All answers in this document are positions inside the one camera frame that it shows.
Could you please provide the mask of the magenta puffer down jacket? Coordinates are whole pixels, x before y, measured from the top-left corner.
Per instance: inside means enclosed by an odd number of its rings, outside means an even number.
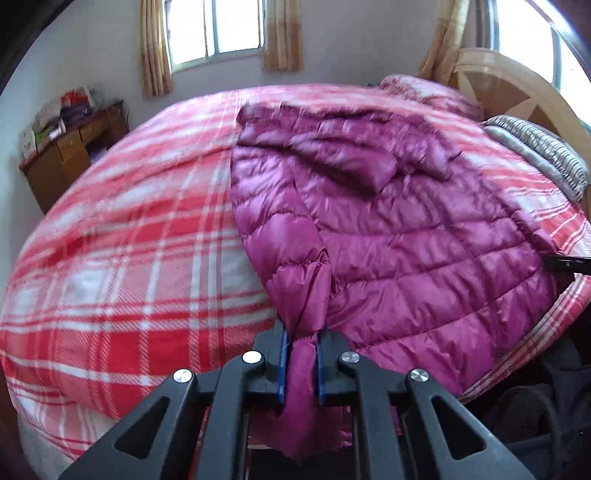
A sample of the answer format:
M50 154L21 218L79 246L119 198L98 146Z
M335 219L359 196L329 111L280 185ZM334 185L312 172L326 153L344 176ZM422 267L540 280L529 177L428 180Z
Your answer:
M238 124L235 225L293 343L283 412L252 434L288 457L349 440L346 410L315 397L322 330L459 395L572 283L544 268L541 226L421 116L250 104Z

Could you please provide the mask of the grey striped pillow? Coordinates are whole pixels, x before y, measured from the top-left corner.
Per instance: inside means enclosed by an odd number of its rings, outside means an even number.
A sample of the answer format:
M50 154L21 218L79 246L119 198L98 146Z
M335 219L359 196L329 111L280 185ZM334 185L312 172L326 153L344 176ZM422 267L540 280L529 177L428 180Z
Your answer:
M481 123L496 142L524 158L550 179L571 203L581 203L590 185L585 160L561 137L546 128L509 115Z

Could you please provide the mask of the red white plaid bedspread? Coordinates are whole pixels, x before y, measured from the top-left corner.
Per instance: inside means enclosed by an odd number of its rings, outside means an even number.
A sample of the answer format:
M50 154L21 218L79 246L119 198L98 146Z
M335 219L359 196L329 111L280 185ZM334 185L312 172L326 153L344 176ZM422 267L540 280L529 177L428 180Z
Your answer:
M24 244L1 311L1 363L21 425L67 462L164 378L201 373L281 321L242 245L231 152L250 104L418 115L557 246L586 256L582 208L475 121L368 87L266 86L176 103L113 146ZM533 329L461 398L480 396L546 350L590 302L575 276Z

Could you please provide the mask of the wooden bed headboard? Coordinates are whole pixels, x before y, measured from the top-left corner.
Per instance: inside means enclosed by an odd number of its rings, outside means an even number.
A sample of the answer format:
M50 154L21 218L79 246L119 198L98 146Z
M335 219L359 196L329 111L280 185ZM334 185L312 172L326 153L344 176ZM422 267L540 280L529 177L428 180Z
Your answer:
M509 115L561 137L585 160L590 173L589 130L558 90L534 71L493 50L464 48L450 85L484 106L483 121ZM590 213L590 185L579 204Z

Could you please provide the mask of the pink folded blanket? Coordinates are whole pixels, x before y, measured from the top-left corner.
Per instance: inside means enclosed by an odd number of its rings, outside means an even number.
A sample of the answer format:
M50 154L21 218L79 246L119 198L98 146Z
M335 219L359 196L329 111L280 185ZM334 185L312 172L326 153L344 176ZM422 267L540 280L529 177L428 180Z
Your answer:
M456 89L430 80L410 75L390 75L382 80L379 88L394 97L415 101L473 121L485 119L485 109L480 102Z

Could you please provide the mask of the beige side window curtain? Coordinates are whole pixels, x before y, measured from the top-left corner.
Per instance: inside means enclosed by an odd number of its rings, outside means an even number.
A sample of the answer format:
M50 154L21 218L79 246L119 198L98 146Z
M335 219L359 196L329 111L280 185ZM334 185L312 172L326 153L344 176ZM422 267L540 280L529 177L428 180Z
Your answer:
M459 57L469 0L440 0L433 40L418 71L418 77L448 85Z

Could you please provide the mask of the side window by headboard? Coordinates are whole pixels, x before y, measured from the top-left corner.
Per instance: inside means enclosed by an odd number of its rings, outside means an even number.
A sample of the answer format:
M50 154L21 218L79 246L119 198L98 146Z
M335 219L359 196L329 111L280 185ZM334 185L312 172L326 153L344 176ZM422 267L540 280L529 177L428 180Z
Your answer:
M590 79L573 49L531 1L490 1L493 50L553 85L584 123L590 122Z

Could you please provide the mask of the wooden desk with drawers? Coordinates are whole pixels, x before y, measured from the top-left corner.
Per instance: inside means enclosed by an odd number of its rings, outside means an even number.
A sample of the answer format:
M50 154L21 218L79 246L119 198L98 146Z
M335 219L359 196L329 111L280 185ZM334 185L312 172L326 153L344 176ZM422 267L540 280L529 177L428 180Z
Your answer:
M68 128L30 159L23 160L19 170L42 213L46 214L66 190L128 132L126 105L123 100L114 100Z

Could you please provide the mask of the clutter pile on desk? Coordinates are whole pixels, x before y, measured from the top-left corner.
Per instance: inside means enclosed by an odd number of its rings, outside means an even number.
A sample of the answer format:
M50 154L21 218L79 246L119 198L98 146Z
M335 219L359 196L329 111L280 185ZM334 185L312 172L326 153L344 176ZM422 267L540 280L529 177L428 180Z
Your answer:
M71 89L47 102L32 123L19 134L24 160L30 160L68 127L89 117L96 106L87 86Z

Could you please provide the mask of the beige curtain right of window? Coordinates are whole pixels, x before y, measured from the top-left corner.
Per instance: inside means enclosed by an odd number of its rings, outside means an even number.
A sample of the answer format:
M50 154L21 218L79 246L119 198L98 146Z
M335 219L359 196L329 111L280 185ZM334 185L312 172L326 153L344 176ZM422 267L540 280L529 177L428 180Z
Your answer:
M297 0L266 1L263 69L297 72L304 69L301 6Z

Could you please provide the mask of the beige curtain of window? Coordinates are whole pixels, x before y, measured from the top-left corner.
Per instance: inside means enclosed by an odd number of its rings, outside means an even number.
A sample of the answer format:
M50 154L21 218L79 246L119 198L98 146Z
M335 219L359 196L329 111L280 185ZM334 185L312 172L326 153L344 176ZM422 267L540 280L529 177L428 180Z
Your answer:
M304 69L301 6L297 0L266 1L263 69L297 72Z
M173 91L164 14L163 1L139 1L137 57L144 99Z

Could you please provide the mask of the beige curtain left of window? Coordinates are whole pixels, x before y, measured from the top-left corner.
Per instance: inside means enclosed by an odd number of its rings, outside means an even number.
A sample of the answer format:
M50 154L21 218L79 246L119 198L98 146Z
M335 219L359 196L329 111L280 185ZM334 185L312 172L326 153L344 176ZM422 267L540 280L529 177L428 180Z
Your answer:
M144 99L173 91L164 14L163 1L139 1L137 57Z

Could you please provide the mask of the far window with frame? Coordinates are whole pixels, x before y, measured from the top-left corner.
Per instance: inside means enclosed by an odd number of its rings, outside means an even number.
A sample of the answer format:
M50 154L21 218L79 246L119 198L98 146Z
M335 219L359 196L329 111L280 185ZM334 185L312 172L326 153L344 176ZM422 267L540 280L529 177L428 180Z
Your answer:
M171 0L164 13L174 72L263 49L265 1Z

